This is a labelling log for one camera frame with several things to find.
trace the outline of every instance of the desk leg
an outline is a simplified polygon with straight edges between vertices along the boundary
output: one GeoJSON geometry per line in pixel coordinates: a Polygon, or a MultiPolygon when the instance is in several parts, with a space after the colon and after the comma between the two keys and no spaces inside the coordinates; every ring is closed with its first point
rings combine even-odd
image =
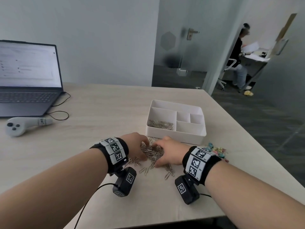
{"type": "Polygon", "coordinates": [[[257,77],[257,75],[265,67],[265,65],[267,65],[266,62],[261,66],[260,69],[258,69],[258,71],[252,76],[252,78],[241,89],[238,90],[238,92],[242,92],[252,82],[252,80],[257,77]]]}

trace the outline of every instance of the laptop screen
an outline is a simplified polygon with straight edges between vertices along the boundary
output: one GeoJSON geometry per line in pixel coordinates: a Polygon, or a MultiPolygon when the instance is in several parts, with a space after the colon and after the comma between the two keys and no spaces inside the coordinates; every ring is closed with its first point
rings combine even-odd
{"type": "Polygon", "coordinates": [[[62,87],[55,46],[0,42],[0,86],[62,87]]]}

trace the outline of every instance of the white storage box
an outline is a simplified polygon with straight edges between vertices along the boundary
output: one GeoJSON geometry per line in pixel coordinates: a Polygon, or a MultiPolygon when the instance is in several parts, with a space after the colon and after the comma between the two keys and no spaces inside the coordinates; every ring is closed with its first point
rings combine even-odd
{"type": "Polygon", "coordinates": [[[197,106],[153,100],[146,122],[146,135],[200,145],[207,135],[202,109],[197,106]],[[149,120],[173,123],[173,131],[149,127],[149,120]]]}

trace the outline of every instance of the sheet of paper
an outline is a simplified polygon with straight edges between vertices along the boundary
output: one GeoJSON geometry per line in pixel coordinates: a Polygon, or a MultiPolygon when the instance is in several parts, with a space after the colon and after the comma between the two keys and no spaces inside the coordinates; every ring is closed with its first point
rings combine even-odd
{"type": "Polygon", "coordinates": [[[252,44],[249,44],[245,47],[242,48],[242,52],[254,52],[254,51],[257,51],[259,49],[259,45],[258,45],[258,42],[254,42],[252,44]]]}
{"type": "Polygon", "coordinates": [[[248,59],[253,59],[253,60],[261,61],[261,62],[268,62],[269,59],[270,59],[270,58],[265,59],[265,58],[259,57],[258,55],[255,55],[255,54],[250,54],[250,55],[245,56],[245,57],[248,58],[248,59]]]}

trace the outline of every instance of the laptop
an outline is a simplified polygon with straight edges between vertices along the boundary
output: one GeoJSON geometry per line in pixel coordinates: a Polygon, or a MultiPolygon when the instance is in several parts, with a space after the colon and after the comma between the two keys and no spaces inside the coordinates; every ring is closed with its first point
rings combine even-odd
{"type": "Polygon", "coordinates": [[[56,45],[0,40],[0,118],[43,116],[62,93],[56,45]]]}

